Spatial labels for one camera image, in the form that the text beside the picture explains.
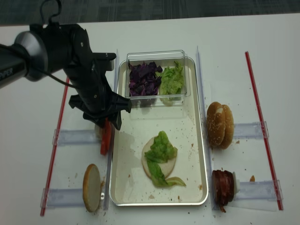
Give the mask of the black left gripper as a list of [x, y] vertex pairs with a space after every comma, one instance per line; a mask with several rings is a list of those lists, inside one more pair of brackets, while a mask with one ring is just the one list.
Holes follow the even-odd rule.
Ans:
[[70, 29], [72, 47], [71, 63], [64, 72], [75, 86], [78, 96], [71, 97], [69, 104], [83, 111], [83, 118], [100, 128], [105, 127], [106, 118], [120, 130], [121, 111], [130, 112], [130, 99], [112, 91], [105, 70], [100, 69], [93, 57], [87, 31], [76, 25]]

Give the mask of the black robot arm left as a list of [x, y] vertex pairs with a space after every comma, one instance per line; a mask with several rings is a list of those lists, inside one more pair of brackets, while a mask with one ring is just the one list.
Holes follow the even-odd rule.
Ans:
[[0, 85], [24, 77], [37, 82], [63, 70], [68, 87], [77, 91], [69, 105], [83, 112], [83, 118], [103, 127], [106, 121], [121, 128], [121, 111], [130, 112], [130, 99], [112, 91], [107, 71], [113, 69], [114, 53], [95, 53], [88, 33], [78, 24], [32, 24], [17, 35], [15, 42], [0, 47]]

